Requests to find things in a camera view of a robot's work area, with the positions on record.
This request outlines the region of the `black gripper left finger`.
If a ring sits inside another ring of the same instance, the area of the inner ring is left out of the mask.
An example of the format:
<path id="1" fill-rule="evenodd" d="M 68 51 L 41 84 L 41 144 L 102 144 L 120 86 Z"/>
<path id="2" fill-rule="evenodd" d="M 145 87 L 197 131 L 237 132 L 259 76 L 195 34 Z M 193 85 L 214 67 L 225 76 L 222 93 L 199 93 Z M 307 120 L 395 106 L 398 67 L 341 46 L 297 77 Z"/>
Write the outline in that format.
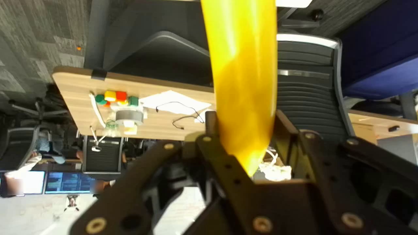
<path id="1" fill-rule="evenodd" d="M 217 124 L 217 112 L 206 111 L 205 112 L 205 132 L 210 137 L 218 136 L 218 124 Z"/>

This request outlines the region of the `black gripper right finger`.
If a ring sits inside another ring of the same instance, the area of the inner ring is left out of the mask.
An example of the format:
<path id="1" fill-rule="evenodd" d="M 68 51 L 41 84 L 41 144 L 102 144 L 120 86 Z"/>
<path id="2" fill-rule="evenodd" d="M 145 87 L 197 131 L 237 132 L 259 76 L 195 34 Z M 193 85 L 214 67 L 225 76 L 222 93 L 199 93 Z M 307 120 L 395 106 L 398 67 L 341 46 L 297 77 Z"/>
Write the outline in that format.
<path id="1" fill-rule="evenodd" d="M 290 145 L 298 138 L 298 129 L 293 125 L 290 119 L 278 110 L 276 112 L 273 140 L 277 145 Z"/>

